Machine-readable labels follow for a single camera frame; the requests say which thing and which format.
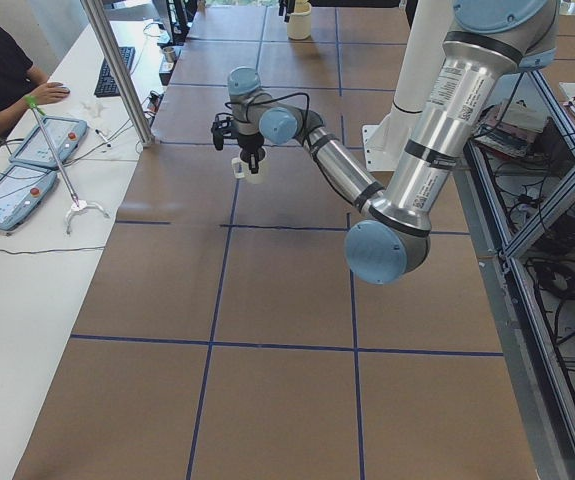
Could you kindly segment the person's hand on mouse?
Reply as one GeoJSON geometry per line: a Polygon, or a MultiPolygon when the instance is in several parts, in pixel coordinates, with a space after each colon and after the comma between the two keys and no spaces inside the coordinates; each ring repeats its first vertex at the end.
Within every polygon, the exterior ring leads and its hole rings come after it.
{"type": "Polygon", "coordinates": [[[67,98],[69,94],[69,88],[59,82],[46,82],[32,91],[38,105],[58,103],[67,98]]]}

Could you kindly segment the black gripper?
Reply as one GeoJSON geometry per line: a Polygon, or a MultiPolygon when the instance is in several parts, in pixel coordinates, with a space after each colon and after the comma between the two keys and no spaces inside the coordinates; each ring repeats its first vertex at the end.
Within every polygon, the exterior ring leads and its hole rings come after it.
{"type": "Polygon", "coordinates": [[[263,147],[263,135],[259,132],[253,134],[238,133],[237,143],[241,148],[240,159],[248,163],[249,171],[252,174],[257,174],[259,172],[257,155],[263,147]]]}

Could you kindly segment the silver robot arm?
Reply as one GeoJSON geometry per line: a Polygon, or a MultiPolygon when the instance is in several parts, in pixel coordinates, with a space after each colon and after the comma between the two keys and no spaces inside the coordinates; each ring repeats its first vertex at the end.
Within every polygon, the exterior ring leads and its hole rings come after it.
{"type": "Polygon", "coordinates": [[[238,160],[261,172],[263,144],[296,140],[333,189],[366,220],[345,239],[351,271],[372,284],[391,283],[419,267],[430,250],[430,210],[456,165],[497,81],[542,68],[555,55],[556,1],[455,1],[442,36],[446,58],[398,160],[382,186],[310,108],[272,97],[257,71],[239,67],[228,76],[227,115],[211,132],[217,149],[237,141],[238,160]]]}

